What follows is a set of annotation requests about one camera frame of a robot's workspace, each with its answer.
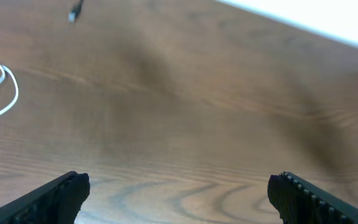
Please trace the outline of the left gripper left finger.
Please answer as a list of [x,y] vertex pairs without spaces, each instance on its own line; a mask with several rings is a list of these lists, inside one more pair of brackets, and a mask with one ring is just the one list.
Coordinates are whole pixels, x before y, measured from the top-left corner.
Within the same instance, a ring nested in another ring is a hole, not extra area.
[[0,207],[0,224],[74,224],[89,195],[89,175],[70,171]]

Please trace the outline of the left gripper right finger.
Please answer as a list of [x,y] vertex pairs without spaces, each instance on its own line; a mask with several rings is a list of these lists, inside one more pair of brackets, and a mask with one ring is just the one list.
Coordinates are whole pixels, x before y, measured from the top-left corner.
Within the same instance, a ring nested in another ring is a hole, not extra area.
[[271,175],[267,195],[284,224],[358,224],[358,208],[291,172]]

